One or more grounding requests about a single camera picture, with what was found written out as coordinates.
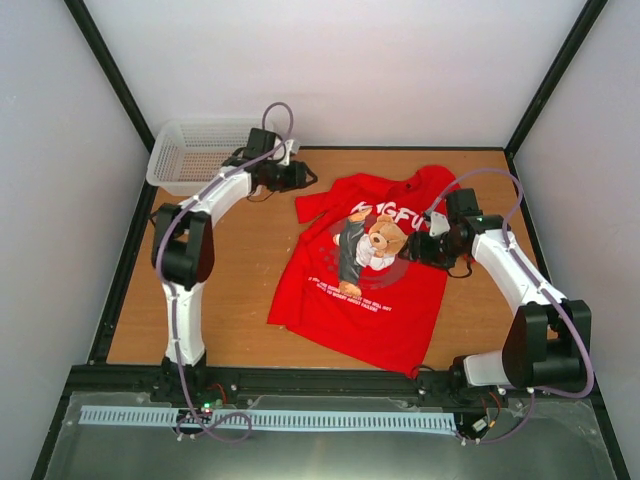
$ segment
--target plastic laundry basket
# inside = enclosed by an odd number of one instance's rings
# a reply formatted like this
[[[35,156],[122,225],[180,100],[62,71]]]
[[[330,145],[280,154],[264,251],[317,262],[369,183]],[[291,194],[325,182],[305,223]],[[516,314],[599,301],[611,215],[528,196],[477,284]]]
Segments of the plastic laundry basket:
[[[147,182],[176,196],[197,193],[218,173],[222,163],[244,147],[259,118],[172,120],[153,146]],[[267,121],[267,130],[273,124]]]

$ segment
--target white panel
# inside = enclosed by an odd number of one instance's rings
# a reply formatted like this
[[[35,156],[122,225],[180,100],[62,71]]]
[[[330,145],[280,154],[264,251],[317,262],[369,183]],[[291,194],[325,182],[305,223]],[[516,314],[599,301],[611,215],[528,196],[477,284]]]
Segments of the white panel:
[[[592,355],[640,478],[640,3],[609,2],[516,158],[557,285],[593,310]]]
[[[2,2],[0,45],[0,477],[20,480],[86,361],[147,156],[64,2]]]
[[[584,0],[90,0],[157,133],[275,100],[315,145],[504,146]]]

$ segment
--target wooden table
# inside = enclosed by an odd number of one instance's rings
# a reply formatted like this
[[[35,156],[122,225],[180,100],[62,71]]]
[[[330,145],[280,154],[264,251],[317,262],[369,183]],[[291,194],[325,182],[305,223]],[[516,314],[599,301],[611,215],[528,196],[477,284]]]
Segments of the wooden table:
[[[506,169],[499,151],[302,150],[300,160],[319,177],[304,191],[275,194],[264,203],[237,203],[215,227],[216,264],[204,291],[202,330],[209,365],[264,367],[372,368],[266,324],[273,293],[298,235],[294,198],[329,190],[333,182],[356,173],[393,180],[409,178],[420,167],[439,164],[459,176],[481,167]],[[511,183],[498,175],[479,175],[473,187],[486,213],[505,214],[515,201]],[[154,209],[177,202],[163,190]],[[529,237],[518,213],[511,226],[533,260]],[[109,363],[158,364],[167,346],[167,313],[162,288],[151,267],[153,227],[149,224],[125,298]],[[511,312],[489,275],[477,266],[471,278],[450,279],[437,326],[425,357],[447,368],[457,355],[502,348]]]

